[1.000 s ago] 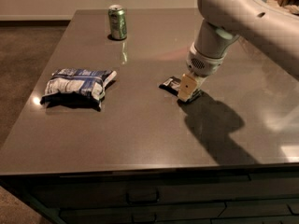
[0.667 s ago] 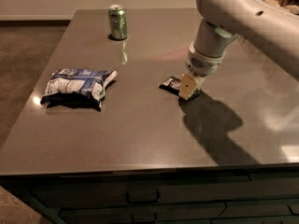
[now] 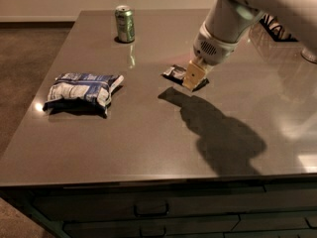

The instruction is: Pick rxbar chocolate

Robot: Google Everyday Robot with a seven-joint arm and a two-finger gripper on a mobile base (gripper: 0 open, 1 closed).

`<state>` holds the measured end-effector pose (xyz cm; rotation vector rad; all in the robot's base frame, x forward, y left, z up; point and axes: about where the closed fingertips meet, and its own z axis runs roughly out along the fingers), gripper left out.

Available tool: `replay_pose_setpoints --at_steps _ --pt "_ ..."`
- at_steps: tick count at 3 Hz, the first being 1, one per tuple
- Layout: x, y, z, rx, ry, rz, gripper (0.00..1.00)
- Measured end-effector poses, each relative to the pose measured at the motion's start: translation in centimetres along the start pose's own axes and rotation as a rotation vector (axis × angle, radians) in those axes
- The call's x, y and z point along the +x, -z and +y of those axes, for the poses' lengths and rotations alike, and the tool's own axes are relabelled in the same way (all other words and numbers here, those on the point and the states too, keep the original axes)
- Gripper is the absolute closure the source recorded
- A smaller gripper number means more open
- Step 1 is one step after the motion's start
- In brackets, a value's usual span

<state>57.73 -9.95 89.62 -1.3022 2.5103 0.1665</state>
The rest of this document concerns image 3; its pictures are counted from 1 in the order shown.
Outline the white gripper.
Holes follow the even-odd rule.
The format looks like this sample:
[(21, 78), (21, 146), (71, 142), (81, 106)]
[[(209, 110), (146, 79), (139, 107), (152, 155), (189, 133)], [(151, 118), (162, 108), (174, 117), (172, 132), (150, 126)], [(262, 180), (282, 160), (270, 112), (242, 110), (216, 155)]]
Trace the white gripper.
[(194, 59), (188, 64), (182, 85), (190, 91), (202, 85), (212, 66), (230, 56), (245, 31), (263, 14), (235, 0), (217, 0), (194, 40)]

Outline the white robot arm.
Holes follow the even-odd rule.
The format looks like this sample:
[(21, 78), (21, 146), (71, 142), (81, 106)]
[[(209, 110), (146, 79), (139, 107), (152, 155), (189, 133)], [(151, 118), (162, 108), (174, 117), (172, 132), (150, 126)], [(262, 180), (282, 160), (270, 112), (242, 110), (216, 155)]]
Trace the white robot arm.
[(317, 0), (217, 0), (193, 43), (183, 85), (195, 89), (211, 68), (228, 58), (244, 32), (264, 14), (277, 18), (306, 48), (317, 54)]

